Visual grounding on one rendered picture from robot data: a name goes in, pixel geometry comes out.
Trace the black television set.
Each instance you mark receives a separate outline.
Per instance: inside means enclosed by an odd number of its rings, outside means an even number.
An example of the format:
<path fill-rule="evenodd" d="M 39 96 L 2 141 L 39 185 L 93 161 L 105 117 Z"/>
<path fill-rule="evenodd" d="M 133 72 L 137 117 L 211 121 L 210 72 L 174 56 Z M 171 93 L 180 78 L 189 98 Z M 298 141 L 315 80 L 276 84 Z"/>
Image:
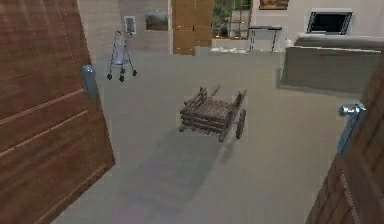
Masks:
<path fill-rule="evenodd" d="M 352 15 L 352 12 L 312 12 L 306 32 L 326 35 L 345 35 Z"/>

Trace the light brown wooden door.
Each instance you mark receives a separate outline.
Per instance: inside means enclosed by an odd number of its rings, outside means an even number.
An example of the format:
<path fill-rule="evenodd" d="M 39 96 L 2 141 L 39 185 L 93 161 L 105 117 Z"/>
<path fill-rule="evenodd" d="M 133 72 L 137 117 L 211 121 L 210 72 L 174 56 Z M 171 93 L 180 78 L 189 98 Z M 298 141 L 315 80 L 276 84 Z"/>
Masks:
<path fill-rule="evenodd" d="M 171 0 L 173 53 L 194 55 L 195 47 L 211 47 L 214 0 Z"/>

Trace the brown wooden cart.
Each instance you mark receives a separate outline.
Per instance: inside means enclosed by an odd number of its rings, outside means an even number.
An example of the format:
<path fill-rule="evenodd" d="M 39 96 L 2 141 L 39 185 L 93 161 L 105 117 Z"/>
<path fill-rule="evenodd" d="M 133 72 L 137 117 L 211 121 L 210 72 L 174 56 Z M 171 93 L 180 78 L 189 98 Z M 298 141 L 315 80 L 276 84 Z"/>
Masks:
<path fill-rule="evenodd" d="M 242 103 L 247 91 L 239 91 L 233 102 L 227 102 L 214 98 L 219 89 L 220 86 L 217 85 L 213 92 L 208 94 L 207 89 L 201 87 L 194 97 L 184 102 L 179 112 L 181 124 L 178 130 L 180 132 L 186 129 L 199 130 L 205 134 L 214 132 L 218 134 L 218 141 L 223 142 L 235 125 L 236 138 L 242 137 L 247 115 Z"/>

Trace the wooden framed window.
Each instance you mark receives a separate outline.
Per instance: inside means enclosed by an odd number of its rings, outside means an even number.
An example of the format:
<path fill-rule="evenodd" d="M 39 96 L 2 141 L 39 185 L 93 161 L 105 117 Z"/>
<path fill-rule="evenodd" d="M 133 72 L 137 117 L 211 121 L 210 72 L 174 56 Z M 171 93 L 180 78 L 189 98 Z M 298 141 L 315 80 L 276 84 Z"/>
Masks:
<path fill-rule="evenodd" d="M 253 0 L 214 0 L 213 38 L 246 40 Z"/>

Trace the small white framed picture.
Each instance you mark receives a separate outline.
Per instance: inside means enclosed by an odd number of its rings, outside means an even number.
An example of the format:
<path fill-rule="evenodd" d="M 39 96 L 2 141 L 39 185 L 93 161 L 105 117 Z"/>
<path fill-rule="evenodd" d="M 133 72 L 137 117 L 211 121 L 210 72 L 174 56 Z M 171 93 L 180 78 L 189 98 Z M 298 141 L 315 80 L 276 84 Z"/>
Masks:
<path fill-rule="evenodd" d="M 136 34 L 136 22 L 134 16 L 125 16 L 125 30 L 128 34 L 133 35 Z"/>

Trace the grey wheeled walker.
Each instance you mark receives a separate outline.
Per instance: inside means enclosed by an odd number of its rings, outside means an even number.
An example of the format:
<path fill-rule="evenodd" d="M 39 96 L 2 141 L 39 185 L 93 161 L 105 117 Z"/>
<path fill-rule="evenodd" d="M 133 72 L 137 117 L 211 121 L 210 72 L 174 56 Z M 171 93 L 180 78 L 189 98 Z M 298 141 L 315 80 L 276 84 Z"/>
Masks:
<path fill-rule="evenodd" d="M 122 32 L 117 30 L 114 35 L 114 43 L 113 43 L 113 49 L 111 54 L 111 60 L 109 64 L 109 72 L 106 75 L 108 80 L 111 80 L 112 75 L 112 68 L 118 66 L 120 69 L 119 72 L 119 81 L 124 82 L 125 81 L 125 72 L 126 69 L 124 68 L 124 65 L 128 63 L 130 65 L 130 68 L 132 70 L 132 75 L 137 75 L 137 70 L 133 67 L 131 57 L 128 52 L 128 44 L 127 39 L 122 35 Z"/>

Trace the dark framed wall picture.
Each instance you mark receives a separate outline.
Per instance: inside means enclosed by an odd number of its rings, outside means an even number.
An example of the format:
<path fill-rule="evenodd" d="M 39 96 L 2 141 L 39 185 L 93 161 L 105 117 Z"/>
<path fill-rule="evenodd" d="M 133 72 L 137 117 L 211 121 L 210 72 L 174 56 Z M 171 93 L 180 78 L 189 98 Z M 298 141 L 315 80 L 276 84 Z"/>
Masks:
<path fill-rule="evenodd" d="M 149 31 L 167 31 L 168 30 L 168 14 L 165 12 L 146 13 L 145 27 Z"/>

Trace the brown framed wall picture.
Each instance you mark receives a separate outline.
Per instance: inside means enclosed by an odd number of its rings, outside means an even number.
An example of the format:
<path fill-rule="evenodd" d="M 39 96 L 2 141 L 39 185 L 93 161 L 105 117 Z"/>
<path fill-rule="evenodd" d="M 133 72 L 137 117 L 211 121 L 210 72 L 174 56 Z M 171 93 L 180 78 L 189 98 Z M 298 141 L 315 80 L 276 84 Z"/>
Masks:
<path fill-rule="evenodd" d="M 260 0 L 260 10 L 286 10 L 289 0 Z"/>

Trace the brown wooden room door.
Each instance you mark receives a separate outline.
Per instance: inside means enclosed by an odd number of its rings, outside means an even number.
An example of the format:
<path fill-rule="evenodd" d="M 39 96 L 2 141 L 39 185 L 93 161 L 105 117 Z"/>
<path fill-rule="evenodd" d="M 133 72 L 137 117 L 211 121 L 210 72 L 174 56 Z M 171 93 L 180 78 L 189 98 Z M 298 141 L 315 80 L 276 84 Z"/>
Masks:
<path fill-rule="evenodd" d="M 51 224 L 115 164 L 77 0 L 0 0 L 0 224 Z"/>
<path fill-rule="evenodd" d="M 337 151 L 305 224 L 384 224 L 384 52 L 359 101 L 366 114 Z"/>

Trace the grey sofa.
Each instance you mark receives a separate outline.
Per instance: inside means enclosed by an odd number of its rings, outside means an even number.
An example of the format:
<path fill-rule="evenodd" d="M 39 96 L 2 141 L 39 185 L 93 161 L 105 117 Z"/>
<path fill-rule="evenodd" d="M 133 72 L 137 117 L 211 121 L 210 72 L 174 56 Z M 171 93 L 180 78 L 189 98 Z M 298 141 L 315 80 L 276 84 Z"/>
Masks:
<path fill-rule="evenodd" d="M 280 83 L 361 94 L 384 50 L 384 37 L 301 34 L 285 49 Z"/>

